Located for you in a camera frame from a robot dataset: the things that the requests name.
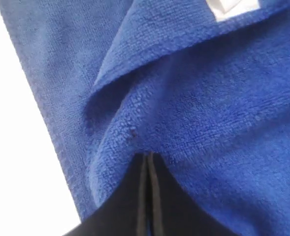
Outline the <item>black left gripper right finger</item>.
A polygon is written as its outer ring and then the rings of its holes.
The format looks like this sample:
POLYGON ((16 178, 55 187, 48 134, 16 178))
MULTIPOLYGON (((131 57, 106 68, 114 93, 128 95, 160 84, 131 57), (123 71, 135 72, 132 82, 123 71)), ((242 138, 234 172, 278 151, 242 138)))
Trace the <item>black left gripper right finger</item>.
POLYGON ((222 236, 224 234, 223 226, 197 206, 182 190, 158 154, 150 153, 147 163, 152 236, 222 236))

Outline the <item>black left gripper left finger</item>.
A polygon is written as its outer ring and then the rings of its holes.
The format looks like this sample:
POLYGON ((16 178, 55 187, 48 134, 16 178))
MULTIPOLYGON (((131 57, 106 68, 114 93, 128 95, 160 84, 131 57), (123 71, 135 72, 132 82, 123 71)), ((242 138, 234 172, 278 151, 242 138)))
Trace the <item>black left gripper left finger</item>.
POLYGON ((147 158, 136 154, 120 185, 67 236, 146 236, 147 158))

